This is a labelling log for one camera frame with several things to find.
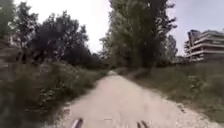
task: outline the apartment building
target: apartment building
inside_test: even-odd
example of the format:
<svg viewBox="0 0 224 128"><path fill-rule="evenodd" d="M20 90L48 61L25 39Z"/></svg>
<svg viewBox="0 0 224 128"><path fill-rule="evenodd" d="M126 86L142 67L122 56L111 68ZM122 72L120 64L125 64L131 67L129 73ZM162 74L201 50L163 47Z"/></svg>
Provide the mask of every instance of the apartment building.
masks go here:
<svg viewBox="0 0 224 128"><path fill-rule="evenodd" d="M186 57L190 61L224 58L224 33L207 30L188 32L189 40L185 42Z"/></svg>

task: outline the overcast sky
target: overcast sky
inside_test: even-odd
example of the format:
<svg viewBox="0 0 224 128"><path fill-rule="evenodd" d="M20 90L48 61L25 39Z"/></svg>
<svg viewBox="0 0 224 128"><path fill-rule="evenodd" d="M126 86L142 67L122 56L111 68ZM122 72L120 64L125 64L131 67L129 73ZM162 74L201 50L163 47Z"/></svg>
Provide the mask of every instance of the overcast sky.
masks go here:
<svg viewBox="0 0 224 128"><path fill-rule="evenodd" d="M39 14L39 21L45 20L51 13L67 10L80 24L85 24L89 35L89 48L92 52L101 50L100 38L108 30L109 0L15 0L18 4L28 1L32 12ZM178 54L184 54L183 43L187 40L190 29L201 31L207 29L223 30L223 0L172 0L176 7L170 15L177 18L178 28L172 31L177 40Z"/></svg>

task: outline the tall grass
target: tall grass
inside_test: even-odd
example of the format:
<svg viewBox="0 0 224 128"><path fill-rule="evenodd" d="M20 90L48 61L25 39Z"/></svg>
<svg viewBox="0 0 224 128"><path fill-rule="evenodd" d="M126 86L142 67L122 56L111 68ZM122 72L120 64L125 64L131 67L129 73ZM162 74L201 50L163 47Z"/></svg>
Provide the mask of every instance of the tall grass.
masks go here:
<svg viewBox="0 0 224 128"><path fill-rule="evenodd" d="M85 94L104 72L52 63L0 68L0 127L35 128L66 101Z"/></svg>
<svg viewBox="0 0 224 128"><path fill-rule="evenodd" d="M224 123L223 62L153 69L135 80Z"/></svg>

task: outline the tree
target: tree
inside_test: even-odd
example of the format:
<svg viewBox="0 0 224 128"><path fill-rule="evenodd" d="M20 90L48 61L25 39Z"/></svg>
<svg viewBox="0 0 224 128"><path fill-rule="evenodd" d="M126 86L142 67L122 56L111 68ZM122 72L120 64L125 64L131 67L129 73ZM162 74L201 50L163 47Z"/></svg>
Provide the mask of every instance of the tree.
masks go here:
<svg viewBox="0 0 224 128"><path fill-rule="evenodd" d="M67 12L55 16L52 14L39 26L31 49L42 53L45 58L64 60L72 65L88 65L91 59L86 42L88 36L85 26L71 19Z"/></svg>
<svg viewBox="0 0 224 128"><path fill-rule="evenodd" d="M110 0L110 4L110 29L102 40L107 58L116 58L117 65L153 66L167 33L175 28L175 19L166 14L174 5L168 0Z"/></svg>
<svg viewBox="0 0 224 128"><path fill-rule="evenodd" d="M0 0L0 39L11 33L10 24L14 19L13 0Z"/></svg>
<svg viewBox="0 0 224 128"><path fill-rule="evenodd" d="M168 62L173 62L176 54L177 54L177 48L176 48L176 40L172 35L169 35L167 39L164 41L164 59Z"/></svg>
<svg viewBox="0 0 224 128"><path fill-rule="evenodd" d="M14 42L20 48L26 48L27 44L34 38L38 27L38 15L30 13L31 7L26 2L21 2L16 8L14 21Z"/></svg>

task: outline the gravel path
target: gravel path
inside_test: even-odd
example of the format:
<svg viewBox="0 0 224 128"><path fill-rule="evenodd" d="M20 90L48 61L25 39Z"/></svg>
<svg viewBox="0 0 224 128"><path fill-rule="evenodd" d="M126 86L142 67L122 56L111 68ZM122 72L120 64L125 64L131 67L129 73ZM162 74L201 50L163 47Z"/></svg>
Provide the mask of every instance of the gravel path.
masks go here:
<svg viewBox="0 0 224 128"><path fill-rule="evenodd" d="M82 128L137 128L141 120L150 128L221 128L193 110L116 75L100 80L96 89L68 109L59 128L71 128L79 117L84 121Z"/></svg>

